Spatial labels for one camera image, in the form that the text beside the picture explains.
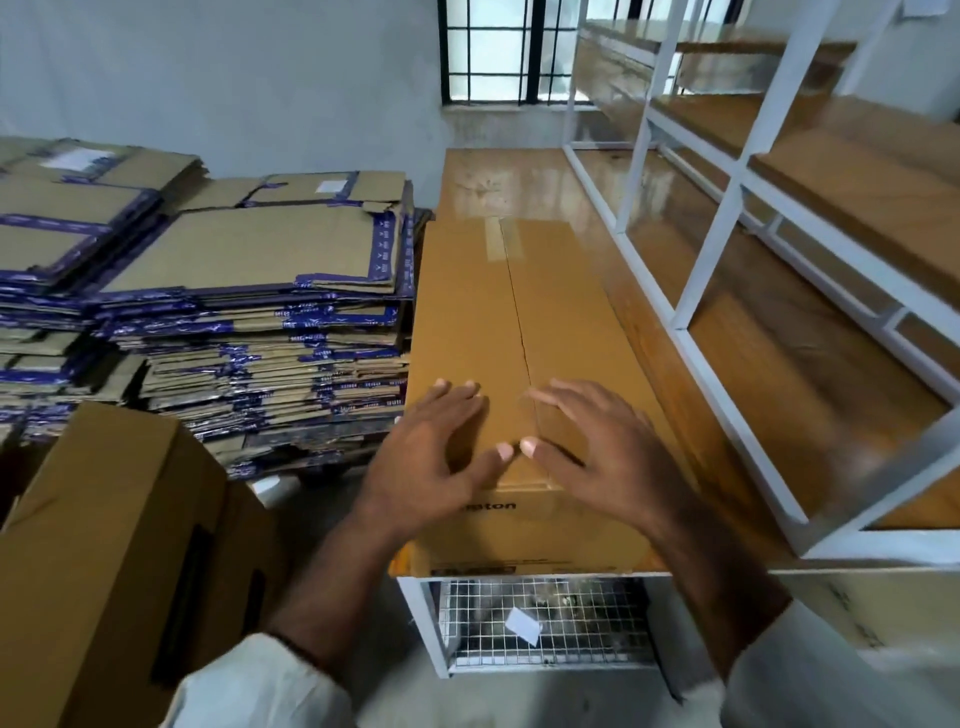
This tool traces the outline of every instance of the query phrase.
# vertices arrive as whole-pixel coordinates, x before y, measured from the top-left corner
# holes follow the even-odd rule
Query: packing tape
[[[487,236],[487,262],[499,263],[507,259],[507,247],[503,242],[503,230],[500,228],[500,218],[488,217],[484,220]]]
[[[484,219],[487,237],[487,262],[497,263],[510,258],[523,259],[523,246],[516,220],[512,217],[488,217]]]
[[[500,231],[503,234],[504,247],[510,260],[523,259],[523,243],[520,241],[520,231],[513,217],[500,218]]]

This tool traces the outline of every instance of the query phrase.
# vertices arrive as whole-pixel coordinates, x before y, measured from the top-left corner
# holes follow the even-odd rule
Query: wall
[[[789,31],[805,0],[753,0],[745,25]],[[841,0],[828,34],[859,38],[879,10],[878,0]],[[856,95],[938,120],[960,109],[960,3],[936,19],[891,26],[878,44]]]
[[[0,133],[199,154],[216,176],[559,146],[547,109],[441,111],[436,0],[0,0]]]

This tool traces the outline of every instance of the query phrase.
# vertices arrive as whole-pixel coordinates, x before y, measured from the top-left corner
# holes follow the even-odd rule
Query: window
[[[670,0],[438,0],[444,103],[566,103],[582,1],[590,19],[666,19],[670,9]],[[741,4],[704,0],[700,16],[731,22]],[[576,102],[588,99],[578,92]]]

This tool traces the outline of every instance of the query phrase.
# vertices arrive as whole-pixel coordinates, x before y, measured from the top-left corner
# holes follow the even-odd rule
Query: wire mesh
[[[536,644],[505,626],[514,607],[540,623]],[[645,610],[639,579],[451,580],[441,593],[440,629],[453,669],[651,667]]]

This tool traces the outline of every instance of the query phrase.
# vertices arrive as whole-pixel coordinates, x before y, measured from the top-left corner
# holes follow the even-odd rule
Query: white label
[[[937,17],[949,9],[950,0],[903,0],[903,17]]]
[[[538,621],[517,607],[510,610],[503,626],[534,647],[540,641],[540,631],[543,629]]]
[[[87,167],[97,161],[97,159],[110,158],[113,156],[113,152],[105,152],[102,149],[76,147],[69,152],[63,152],[52,159],[42,161],[40,166],[50,167],[51,169],[66,169],[70,172],[85,172]]]
[[[342,190],[347,185],[346,180],[324,180],[320,183],[320,186],[317,187],[318,192],[329,192],[331,194],[336,194]]]

